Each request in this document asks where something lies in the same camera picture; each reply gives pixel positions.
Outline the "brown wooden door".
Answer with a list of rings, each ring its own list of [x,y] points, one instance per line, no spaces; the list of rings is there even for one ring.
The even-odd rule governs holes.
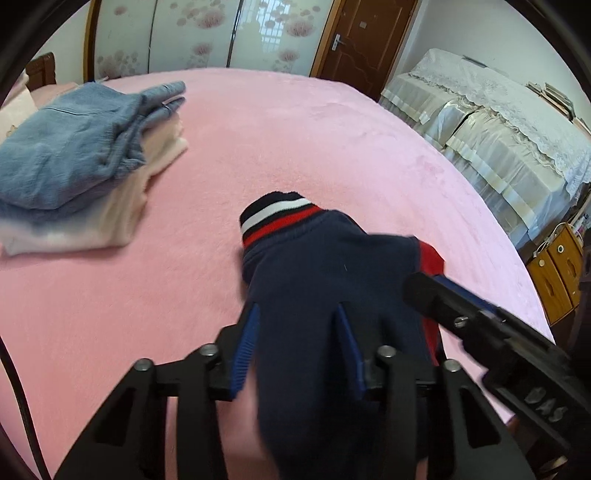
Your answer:
[[[332,3],[311,77],[347,84],[377,101],[419,4],[418,0]]]

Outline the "cream lace covered furniture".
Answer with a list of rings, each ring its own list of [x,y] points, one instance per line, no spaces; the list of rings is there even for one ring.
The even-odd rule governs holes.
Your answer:
[[[590,182],[590,141],[536,93],[433,48],[380,104],[442,153],[516,248],[538,244]]]

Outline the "floral sliding wardrobe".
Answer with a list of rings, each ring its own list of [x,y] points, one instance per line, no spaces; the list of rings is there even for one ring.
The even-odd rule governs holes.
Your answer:
[[[337,6],[322,0],[93,1],[83,76],[198,68],[310,76]]]

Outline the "navy red varsity jacket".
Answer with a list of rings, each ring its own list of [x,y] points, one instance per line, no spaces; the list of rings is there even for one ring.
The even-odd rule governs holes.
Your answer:
[[[259,321],[260,437],[283,479],[372,479],[380,408],[349,378],[344,355],[359,318],[395,349],[434,363],[438,326],[408,306],[403,285],[445,262],[414,237],[370,234],[345,213],[296,192],[242,211],[242,278]]]

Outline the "pink flower pillow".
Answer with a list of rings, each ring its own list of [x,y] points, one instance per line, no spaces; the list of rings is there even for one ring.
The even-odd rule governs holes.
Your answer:
[[[29,76],[23,71],[10,90],[0,109],[0,143],[10,137],[31,115],[37,106],[27,87]]]

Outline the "dark wooden headboard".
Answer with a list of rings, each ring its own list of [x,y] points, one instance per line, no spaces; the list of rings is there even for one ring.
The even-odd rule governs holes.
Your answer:
[[[55,85],[56,74],[54,54],[48,52],[31,60],[26,65],[25,72],[28,76],[26,85],[30,91],[35,91],[48,85]]]

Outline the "pink bed cover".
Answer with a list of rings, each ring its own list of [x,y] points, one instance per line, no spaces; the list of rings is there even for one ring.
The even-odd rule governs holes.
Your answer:
[[[420,135],[355,89],[239,69],[153,73],[124,93],[186,86],[188,149],[149,189],[124,248],[1,260],[1,335],[55,471],[133,362],[212,341],[242,310],[238,218],[273,191],[413,235],[455,282],[549,332],[531,277],[474,188]]]

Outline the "folded blue jeans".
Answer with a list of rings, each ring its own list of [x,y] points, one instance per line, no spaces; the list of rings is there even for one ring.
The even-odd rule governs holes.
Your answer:
[[[185,90],[86,83],[40,108],[1,145],[2,218],[54,221],[110,194],[145,165],[143,133],[180,108]]]

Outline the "yellow wooden cabinet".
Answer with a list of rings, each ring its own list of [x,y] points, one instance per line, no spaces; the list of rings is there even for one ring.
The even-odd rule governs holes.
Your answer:
[[[580,240],[568,223],[559,224],[528,262],[526,268],[550,326],[578,307],[582,262]]]

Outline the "folded beige garment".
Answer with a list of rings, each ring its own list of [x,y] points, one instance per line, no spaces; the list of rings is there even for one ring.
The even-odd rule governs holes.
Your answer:
[[[188,148],[177,114],[148,130],[141,140],[145,164],[89,207],[61,220],[33,224],[1,222],[5,254],[68,253],[125,246],[132,240],[147,202],[148,183]]]

